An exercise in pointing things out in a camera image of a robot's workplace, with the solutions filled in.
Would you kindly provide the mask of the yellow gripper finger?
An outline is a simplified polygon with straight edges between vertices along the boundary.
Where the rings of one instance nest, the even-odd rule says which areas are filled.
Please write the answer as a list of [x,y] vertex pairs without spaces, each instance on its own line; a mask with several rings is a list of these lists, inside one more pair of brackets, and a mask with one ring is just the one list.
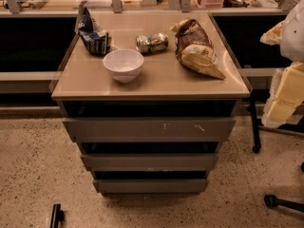
[[281,44],[283,22],[277,23],[274,27],[263,33],[260,42],[269,46]]

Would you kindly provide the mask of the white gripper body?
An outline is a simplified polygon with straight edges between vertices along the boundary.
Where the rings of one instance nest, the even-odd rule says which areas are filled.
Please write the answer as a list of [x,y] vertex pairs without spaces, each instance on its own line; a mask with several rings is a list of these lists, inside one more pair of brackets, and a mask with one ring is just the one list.
[[269,92],[261,121],[265,127],[278,128],[304,102],[304,63],[292,62],[284,69],[278,68]]

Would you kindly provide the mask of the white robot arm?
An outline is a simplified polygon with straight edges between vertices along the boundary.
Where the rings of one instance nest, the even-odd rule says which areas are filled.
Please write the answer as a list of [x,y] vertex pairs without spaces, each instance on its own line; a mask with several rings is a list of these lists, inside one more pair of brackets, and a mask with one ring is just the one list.
[[278,128],[304,102],[304,0],[299,0],[283,21],[265,32],[260,42],[279,45],[280,54],[292,61],[285,69],[275,71],[263,110],[262,124]]

